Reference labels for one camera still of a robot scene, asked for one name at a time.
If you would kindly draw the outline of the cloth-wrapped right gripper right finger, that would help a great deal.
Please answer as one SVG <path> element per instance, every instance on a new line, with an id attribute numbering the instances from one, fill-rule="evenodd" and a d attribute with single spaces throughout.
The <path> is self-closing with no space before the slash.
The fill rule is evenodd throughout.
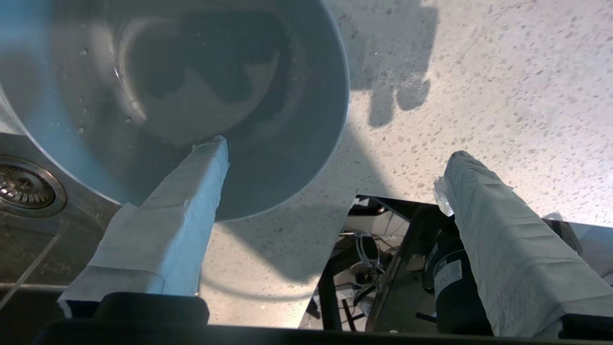
<path id="1" fill-rule="evenodd" d="M 453 212 L 495 336 L 611 338 L 612 286 L 466 151 L 435 192 Z"/>

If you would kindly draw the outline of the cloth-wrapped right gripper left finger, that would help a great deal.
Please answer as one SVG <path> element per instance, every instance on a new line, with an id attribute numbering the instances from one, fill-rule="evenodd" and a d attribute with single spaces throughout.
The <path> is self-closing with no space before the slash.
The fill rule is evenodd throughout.
<path id="1" fill-rule="evenodd" d="M 125 204 L 60 295 L 67 318 L 115 292 L 194 297 L 228 172 L 223 136 L 194 146 L 141 206 Z"/>

